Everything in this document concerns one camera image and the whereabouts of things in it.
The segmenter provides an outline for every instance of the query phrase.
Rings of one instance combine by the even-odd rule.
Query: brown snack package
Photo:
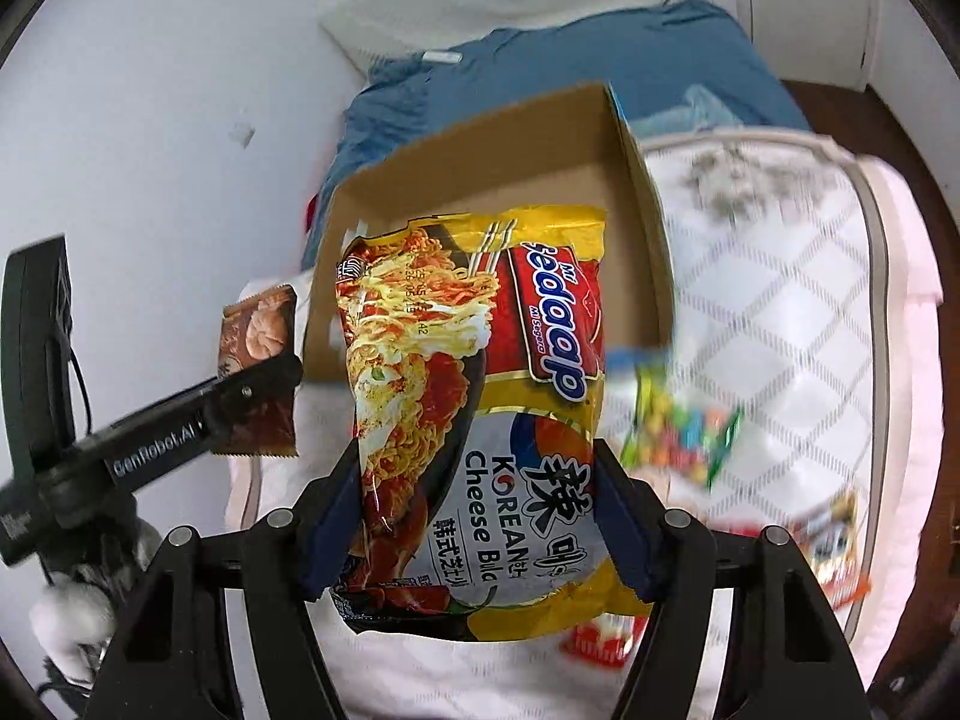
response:
[[[293,354],[295,309],[296,293],[289,284],[224,308],[217,375],[224,378],[270,357]],[[260,404],[213,454],[295,457],[294,394]]]

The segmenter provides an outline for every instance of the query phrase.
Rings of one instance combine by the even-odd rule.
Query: silver bolt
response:
[[[294,512],[291,512],[290,509],[274,509],[270,514],[267,514],[267,524],[271,528],[286,528],[293,521]]]
[[[187,541],[193,538],[193,531],[191,531],[186,525],[181,525],[179,528],[174,528],[170,532],[170,536],[167,536],[167,541],[173,544],[175,547],[184,546]]]
[[[764,535],[767,536],[767,541],[771,544],[776,544],[776,546],[784,546],[784,544],[790,543],[790,533],[787,533],[779,525],[771,525],[764,532]]]
[[[671,528],[685,528],[690,524],[690,515],[683,509],[666,509],[664,521]]]

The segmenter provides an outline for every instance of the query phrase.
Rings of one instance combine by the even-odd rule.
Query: white cabinet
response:
[[[862,89],[872,0],[749,0],[741,19],[782,79]]]

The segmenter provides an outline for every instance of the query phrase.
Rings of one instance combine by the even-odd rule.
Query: bed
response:
[[[451,18],[425,21],[424,13],[433,12],[429,9],[438,1],[452,4],[440,9],[452,13]],[[312,264],[323,234],[325,202],[352,172],[460,119],[580,80],[603,79],[613,87],[640,136],[664,201],[671,259],[680,274],[678,346],[685,349],[677,355],[674,374],[683,379],[686,370],[687,386],[723,400],[724,381],[731,381],[733,374],[709,373],[706,363],[697,370],[691,366],[725,329],[742,326],[742,322],[736,324],[743,319],[743,306],[737,306],[742,295],[732,289],[723,296],[720,290],[710,320],[713,325],[693,319],[697,312],[698,316],[710,312],[704,312],[703,295],[693,289],[695,280],[686,283],[683,275],[693,272],[717,246],[704,227],[703,209],[698,211],[683,196],[689,182],[679,180],[678,172],[696,161],[690,149],[713,149],[714,156],[723,156],[731,152],[730,143],[741,157],[747,154],[754,163],[766,160],[761,172],[767,176],[771,170],[803,162],[795,172],[817,186],[814,194],[819,193],[824,203],[846,202],[854,209],[843,211],[849,214],[844,223],[856,219],[851,222],[856,229],[848,235],[844,255],[855,265],[853,280],[846,295],[821,300],[833,311],[832,318],[823,318],[823,327],[831,323],[846,327],[851,338],[844,341],[846,346],[837,341],[838,354],[849,356],[852,349],[866,354],[870,364],[861,368],[869,370],[869,376],[861,372],[855,380],[852,371],[837,372],[837,362],[830,375],[834,389],[845,395],[837,405],[824,408],[839,415],[837,420],[857,408],[868,412],[862,425],[844,434],[849,437],[859,431],[856,435],[863,436],[864,442],[853,450],[856,457],[842,448],[835,450],[830,456],[838,466],[833,469],[829,463],[824,465],[817,452],[800,452],[789,473],[777,476],[784,458],[771,447],[784,437],[774,435],[776,431],[772,433],[760,418],[770,399],[757,400],[757,408],[748,410],[747,433],[752,437],[741,442],[740,457],[733,458],[728,478],[721,480],[727,493],[723,499],[730,504],[694,504],[712,507],[715,515],[769,521],[829,499],[841,483],[857,485],[864,512],[860,549],[871,575],[872,593],[862,604],[845,610],[841,623],[868,685],[912,589],[920,527],[929,507],[943,435],[936,323],[942,289],[909,187],[887,165],[854,159],[829,139],[804,134],[808,127],[789,94],[752,51],[736,22],[706,0],[507,0],[508,13],[491,13],[490,1],[502,0],[358,0],[339,6],[325,18],[325,28],[371,83],[347,110],[344,138],[320,189],[304,247],[304,266]],[[487,34],[491,19],[498,29]],[[538,70],[536,62],[544,57],[549,71]],[[864,200],[868,196],[869,207]],[[823,213],[818,202],[813,203],[814,210]],[[841,211],[838,205],[837,214]],[[788,220],[792,227],[781,220],[781,228],[774,224],[766,230],[766,240],[776,248],[784,240],[777,235],[797,237],[804,224],[816,226],[822,221],[817,221],[817,213],[800,209],[798,218]],[[832,240],[842,230],[827,225],[827,232],[821,229],[818,235]],[[739,241],[736,228],[724,235]],[[770,268],[769,260],[750,264],[750,257],[735,249],[722,251],[709,263],[728,283],[751,282],[762,269]],[[790,271],[787,287],[803,282],[803,290],[779,291],[785,295],[786,309],[776,316],[779,324],[773,330],[786,341],[798,338],[798,332],[803,336],[822,331],[810,319],[808,293],[829,292],[835,271],[829,261],[818,274],[813,269],[815,260]],[[298,343],[302,343],[311,279],[312,272],[306,271],[293,281],[299,295]],[[862,282],[862,289],[855,290],[854,282]],[[270,279],[253,283],[245,293],[270,283]],[[866,295],[866,303],[856,308],[861,295]],[[872,307],[868,305],[871,295],[878,295]],[[860,314],[849,322],[843,319],[856,311]],[[757,321],[757,333],[770,330]],[[781,372],[800,371],[785,381],[809,383],[803,372],[812,368],[790,350],[799,342],[790,343],[784,348],[766,343],[768,350],[779,354],[774,355],[776,360],[771,357],[771,365],[781,365]],[[720,359],[734,358],[720,355]],[[758,397],[762,389],[757,386],[748,396]],[[622,402],[630,401],[629,391],[621,395]],[[800,388],[792,396],[793,400],[778,402],[799,412],[803,408],[797,404],[829,403],[826,395],[818,400],[810,388]],[[616,422],[615,397],[611,402],[605,399],[604,410],[608,423]],[[814,421],[824,418],[800,416]],[[349,438],[351,421],[348,391],[333,385],[304,385],[296,401],[301,460],[232,459],[229,526],[246,526],[272,508],[292,504],[310,479],[332,469]],[[790,429],[803,432],[800,422],[790,423]],[[616,425],[608,424],[608,429],[615,433]],[[798,445],[804,445],[803,436],[793,448]],[[871,461],[861,463],[863,457]],[[778,480],[779,488],[773,485]],[[725,653],[725,604],[728,599],[718,595],[693,718],[712,714]],[[344,705],[361,717],[603,717],[613,706],[612,697],[622,679],[622,675],[567,661],[558,652],[555,637],[483,645],[375,634],[354,637],[328,598],[311,608],[311,619]],[[358,673],[362,680],[357,680]]]

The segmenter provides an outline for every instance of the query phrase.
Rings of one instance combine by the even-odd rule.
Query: white wall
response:
[[[0,68],[0,255],[66,233],[96,425],[210,375],[221,307],[296,269],[360,88],[318,28],[334,1],[47,0]],[[246,149],[237,124],[256,129]],[[140,509],[162,533],[215,533],[226,499],[224,461],[205,458]],[[0,637],[34,684],[40,586],[35,560],[0,566]]]
[[[909,0],[880,0],[870,84],[920,151],[960,224],[960,79]]]

